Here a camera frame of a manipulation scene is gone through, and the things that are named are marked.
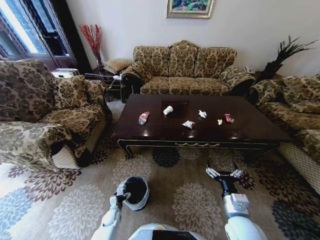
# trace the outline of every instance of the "red decorative branches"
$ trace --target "red decorative branches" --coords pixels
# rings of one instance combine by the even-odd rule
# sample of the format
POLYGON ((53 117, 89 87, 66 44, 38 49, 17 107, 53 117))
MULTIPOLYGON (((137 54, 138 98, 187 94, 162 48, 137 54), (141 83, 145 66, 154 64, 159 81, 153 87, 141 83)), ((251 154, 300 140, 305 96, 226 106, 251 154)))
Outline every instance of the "red decorative branches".
POLYGON ((100 58, 100 45, 102 40, 102 30, 97 24, 95 25, 80 25, 80 29, 88 41, 93 54, 97 59, 100 58))

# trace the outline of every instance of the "white wall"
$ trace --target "white wall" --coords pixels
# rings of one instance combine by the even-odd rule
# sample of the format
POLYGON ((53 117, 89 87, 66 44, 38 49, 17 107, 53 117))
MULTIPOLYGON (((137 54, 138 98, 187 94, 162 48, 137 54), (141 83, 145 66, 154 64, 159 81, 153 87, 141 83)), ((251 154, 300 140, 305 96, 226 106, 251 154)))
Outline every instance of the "white wall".
MULTIPOLYGON (((238 52, 235 65, 263 70, 277 57, 288 35, 306 43, 320 37, 319 0, 216 0, 211 19, 166 18, 167 0, 67 0, 75 24, 103 29, 103 58, 133 58, 137 45, 169 46, 188 40, 201 47, 226 46, 238 52)), ((97 66, 80 33, 92 68, 97 66)), ((320 71, 316 49, 297 53, 279 74, 314 75, 320 71)))

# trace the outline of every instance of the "dark wooden coffee table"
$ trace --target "dark wooden coffee table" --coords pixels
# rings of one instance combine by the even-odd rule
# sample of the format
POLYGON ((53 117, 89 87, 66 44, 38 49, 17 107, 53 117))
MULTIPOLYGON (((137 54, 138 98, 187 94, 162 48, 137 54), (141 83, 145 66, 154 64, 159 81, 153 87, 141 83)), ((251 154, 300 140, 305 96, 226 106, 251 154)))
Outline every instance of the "dark wooden coffee table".
POLYGON ((125 152, 133 157, 130 146, 248 149, 251 157, 275 149, 289 136, 242 97, 197 95, 132 94, 127 100, 112 135, 125 152), (163 110, 171 105, 167 116, 163 110), (199 110, 207 117, 201 118, 199 110), (140 114, 150 112, 146 124, 138 124, 140 114), (231 114, 234 123, 218 125, 217 119, 231 114), (195 122, 193 129, 182 125, 195 122))

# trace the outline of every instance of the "paper cup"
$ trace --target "paper cup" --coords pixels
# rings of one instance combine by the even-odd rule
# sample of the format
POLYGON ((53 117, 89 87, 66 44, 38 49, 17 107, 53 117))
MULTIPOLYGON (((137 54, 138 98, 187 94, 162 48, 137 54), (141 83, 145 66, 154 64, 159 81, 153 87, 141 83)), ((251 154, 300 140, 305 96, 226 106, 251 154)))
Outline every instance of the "paper cup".
POLYGON ((163 110, 164 115, 167 115, 168 113, 171 113, 173 111, 172 106, 168 106, 165 110, 163 110))

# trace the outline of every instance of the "loveseat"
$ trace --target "loveseat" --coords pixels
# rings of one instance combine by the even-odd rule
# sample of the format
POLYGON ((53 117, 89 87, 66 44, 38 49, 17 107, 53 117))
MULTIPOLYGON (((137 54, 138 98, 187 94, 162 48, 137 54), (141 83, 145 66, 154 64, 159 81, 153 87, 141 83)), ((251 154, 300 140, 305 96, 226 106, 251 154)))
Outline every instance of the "loveseat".
POLYGON ((263 80, 249 101, 293 138, 278 150, 320 194, 320 76, 263 80))
POLYGON ((106 86, 55 78, 40 61, 0 61, 0 162, 33 172, 85 167, 106 126, 106 86))
POLYGON ((198 47, 188 41, 171 46, 136 46, 134 63, 122 72, 122 88, 134 94, 236 95, 255 81, 232 66, 230 47, 198 47))

